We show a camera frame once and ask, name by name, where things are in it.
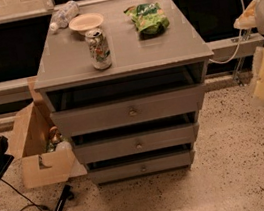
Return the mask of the grey bottom drawer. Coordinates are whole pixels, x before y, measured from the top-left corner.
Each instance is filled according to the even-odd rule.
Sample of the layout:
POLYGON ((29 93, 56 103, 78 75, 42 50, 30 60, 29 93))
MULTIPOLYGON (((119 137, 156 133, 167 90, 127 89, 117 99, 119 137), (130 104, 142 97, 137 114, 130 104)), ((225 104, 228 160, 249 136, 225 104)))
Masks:
POLYGON ((172 153, 171 155, 142 159, 131 163, 111 166, 109 168, 92 170, 88 173, 90 179, 97 185, 112 181, 133 178, 134 176, 172 170, 174 168, 189 166, 193 163, 192 150, 172 153))

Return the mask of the brown bottle in box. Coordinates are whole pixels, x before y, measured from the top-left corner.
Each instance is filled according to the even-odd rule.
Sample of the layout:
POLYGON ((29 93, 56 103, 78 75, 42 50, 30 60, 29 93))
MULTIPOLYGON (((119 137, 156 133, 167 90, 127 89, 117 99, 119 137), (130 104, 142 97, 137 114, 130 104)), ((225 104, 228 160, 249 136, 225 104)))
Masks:
POLYGON ((49 139, 51 141, 52 144, 58 144, 61 142, 61 133, 58 131, 58 128, 53 126, 51 127, 51 129, 49 130, 49 139))

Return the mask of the grey drawer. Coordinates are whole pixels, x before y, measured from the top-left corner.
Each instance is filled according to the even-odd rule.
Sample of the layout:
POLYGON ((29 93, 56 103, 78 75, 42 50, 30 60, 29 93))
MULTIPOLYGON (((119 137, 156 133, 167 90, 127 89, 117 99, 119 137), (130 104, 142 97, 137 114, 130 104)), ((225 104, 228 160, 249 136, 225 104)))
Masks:
POLYGON ((86 143, 74 147, 82 164, 129 156, 170 146, 193 143, 198 135, 198 123, 157 129, 146 133, 86 143))
POLYGON ((71 137, 196 112, 202 107, 204 91, 203 86, 194 86, 143 98, 53 112, 50 116, 60 132, 71 137))
POLYGON ((131 163, 111 166, 109 168, 92 170, 88 173, 90 179, 97 185, 112 181, 133 178, 134 176, 172 170, 174 168, 189 166, 193 163, 192 150, 172 153, 171 155, 142 159, 131 163))

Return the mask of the green chip bag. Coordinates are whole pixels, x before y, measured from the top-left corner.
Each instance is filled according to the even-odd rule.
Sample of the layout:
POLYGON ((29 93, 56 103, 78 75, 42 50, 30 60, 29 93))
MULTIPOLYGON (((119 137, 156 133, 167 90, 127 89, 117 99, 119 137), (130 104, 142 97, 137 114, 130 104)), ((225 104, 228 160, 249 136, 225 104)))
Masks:
POLYGON ((158 3, 130 6, 124 13, 134 22, 136 30, 141 35, 155 36, 170 26, 169 19, 158 3))

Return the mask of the cardboard box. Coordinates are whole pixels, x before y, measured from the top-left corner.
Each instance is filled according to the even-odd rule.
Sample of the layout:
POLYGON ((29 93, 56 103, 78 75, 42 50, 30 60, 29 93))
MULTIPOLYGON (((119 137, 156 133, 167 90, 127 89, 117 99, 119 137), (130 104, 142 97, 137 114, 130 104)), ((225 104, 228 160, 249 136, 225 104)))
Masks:
POLYGON ((54 123, 41 94, 35 92, 36 80, 27 79, 32 102, 16 113, 8 141, 10 154, 21 161, 24 186, 28 189, 69 180, 76 160, 68 142, 60 143, 54 152, 47 150, 54 123))

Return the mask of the grey top drawer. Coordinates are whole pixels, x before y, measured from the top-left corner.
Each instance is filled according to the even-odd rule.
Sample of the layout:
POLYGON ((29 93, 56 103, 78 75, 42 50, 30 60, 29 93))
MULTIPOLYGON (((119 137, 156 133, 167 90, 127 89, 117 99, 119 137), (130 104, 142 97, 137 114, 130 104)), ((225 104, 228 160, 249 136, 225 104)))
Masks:
POLYGON ((196 112, 202 107, 204 91, 203 86, 194 86, 143 98, 53 112, 50 116, 60 132, 71 137, 196 112))

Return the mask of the crumpled soda can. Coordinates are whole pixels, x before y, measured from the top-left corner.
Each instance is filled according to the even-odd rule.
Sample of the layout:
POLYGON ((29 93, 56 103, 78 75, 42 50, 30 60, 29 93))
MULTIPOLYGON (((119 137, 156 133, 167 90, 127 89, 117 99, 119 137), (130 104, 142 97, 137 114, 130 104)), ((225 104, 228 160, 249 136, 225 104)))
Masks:
POLYGON ((104 32, 100 28, 91 29, 85 33, 92 65, 97 70, 106 70, 111 67, 112 58, 110 47, 104 32))

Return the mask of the grey middle drawer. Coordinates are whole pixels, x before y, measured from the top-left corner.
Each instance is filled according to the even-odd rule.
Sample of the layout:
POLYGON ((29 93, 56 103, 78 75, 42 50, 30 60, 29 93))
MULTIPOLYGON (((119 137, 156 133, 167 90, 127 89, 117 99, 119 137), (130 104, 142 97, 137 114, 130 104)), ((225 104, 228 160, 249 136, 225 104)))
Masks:
POLYGON ((170 146, 193 143, 198 135, 198 123, 157 129, 146 133, 86 143, 74 147, 82 164, 129 156, 170 146))

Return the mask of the metal railing post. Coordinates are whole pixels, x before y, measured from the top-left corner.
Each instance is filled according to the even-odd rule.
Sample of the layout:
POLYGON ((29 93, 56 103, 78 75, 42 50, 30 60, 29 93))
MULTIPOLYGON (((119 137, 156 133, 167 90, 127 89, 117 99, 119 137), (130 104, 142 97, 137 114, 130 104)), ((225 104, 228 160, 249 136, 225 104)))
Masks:
MULTIPOLYGON (((242 30, 237 42, 247 41, 251 36, 251 32, 251 29, 242 30)), ((244 56, 237 59, 237 62, 235 63, 236 66, 232 74, 233 80, 238 84, 238 86, 244 85, 243 81, 241 81, 240 78, 240 72, 242 71, 245 59, 246 58, 244 56)))

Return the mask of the grey drawer cabinet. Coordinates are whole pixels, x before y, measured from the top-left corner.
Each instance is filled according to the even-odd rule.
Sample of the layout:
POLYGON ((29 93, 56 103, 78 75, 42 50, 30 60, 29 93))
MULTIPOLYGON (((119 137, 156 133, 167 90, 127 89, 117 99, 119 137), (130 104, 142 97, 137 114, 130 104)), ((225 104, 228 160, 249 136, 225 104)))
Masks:
MULTIPOLYGON (((111 0, 85 5, 81 11, 103 15, 103 30, 109 42, 112 65, 106 70, 96 70, 84 38, 70 29, 48 34, 34 88, 42 94, 51 114, 143 98, 182 88, 205 88, 204 78, 213 52, 172 0, 111 0), (125 15, 125 9, 141 3, 158 3, 166 13, 170 26, 160 36, 142 37, 131 19, 125 15)), ((198 123, 199 112, 200 110, 68 138, 74 148, 95 141, 198 123)), ((195 140, 193 143, 164 149, 80 163, 89 173, 137 160, 194 151, 195 140)))

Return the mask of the clear plastic water bottle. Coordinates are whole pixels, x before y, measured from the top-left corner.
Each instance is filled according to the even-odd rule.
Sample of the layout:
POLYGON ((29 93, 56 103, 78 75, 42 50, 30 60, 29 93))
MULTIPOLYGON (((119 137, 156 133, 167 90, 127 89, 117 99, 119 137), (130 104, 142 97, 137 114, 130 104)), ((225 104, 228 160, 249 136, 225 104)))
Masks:
POLYGON ((68 1, 52 15, 49 29, 53 32, 68 27, 70 21, 80 12, 79 5, 71 0, 68 1))

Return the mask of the white paper bowl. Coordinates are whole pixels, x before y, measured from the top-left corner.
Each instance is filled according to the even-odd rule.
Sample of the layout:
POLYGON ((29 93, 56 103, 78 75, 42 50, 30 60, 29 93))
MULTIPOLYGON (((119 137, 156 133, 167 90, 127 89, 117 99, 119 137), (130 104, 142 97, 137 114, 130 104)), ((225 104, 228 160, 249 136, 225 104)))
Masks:
POLYGON ((85 35, 85 33, 91 29, 97 29, 100 25, 103 24, 103 15, 99 13, 89 13, 89 14, 81 14, 75 18, 72 18, 68 27, 72 31, 76 31, 81 35, 85 35))

